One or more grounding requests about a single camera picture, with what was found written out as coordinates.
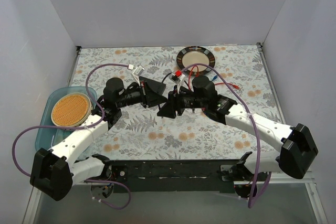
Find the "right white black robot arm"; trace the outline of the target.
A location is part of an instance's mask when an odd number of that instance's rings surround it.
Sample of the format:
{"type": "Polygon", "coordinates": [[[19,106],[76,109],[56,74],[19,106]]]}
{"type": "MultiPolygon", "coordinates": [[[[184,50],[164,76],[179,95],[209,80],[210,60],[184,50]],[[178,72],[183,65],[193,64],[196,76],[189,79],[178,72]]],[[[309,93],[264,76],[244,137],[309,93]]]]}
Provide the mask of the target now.
{"type": "Polygon", "coordinates": [[[248,154],[238,166],[238,176],[251,180],[260,172],[284,172],[295,179],[304,178],[318,154],[309,128],[303,124],[290,126],[248,112],[242,104],[218,94],[215,84],[206,76],[192,80],[193,90],[176,87],[157,115],[174,119],[185,109],[203,109],[211,120],[249,133],[274,148],[267,155],[257,151],[248,154]]]}

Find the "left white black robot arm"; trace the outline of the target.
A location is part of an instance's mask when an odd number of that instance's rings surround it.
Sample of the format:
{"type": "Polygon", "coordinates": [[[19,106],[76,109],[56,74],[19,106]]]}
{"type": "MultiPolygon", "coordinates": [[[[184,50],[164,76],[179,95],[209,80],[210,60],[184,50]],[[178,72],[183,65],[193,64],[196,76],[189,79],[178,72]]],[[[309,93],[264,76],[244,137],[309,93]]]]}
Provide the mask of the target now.
{"type": "Polygon", "coordinates": [[[96,138],[108,132],[121,117],[121,108],[141,104],[151,108],[167,101],[163,96],[165,84],[141,78],[127,88],[120,78],[111,78],[106,82],[98,103],[103,107],[95,107],[86,123],[93,124],[96,120],[102,122],[83,130],[75,130],[61,143],[46,150],[37,151],[33,161],[30,184],[52,199],[63,199],[73,185],[87,179],[97,179],[106,182],[112,177],[112,166],[107,157],[94,154],[85,160],[78,157],[94,142],[96,138]]]}

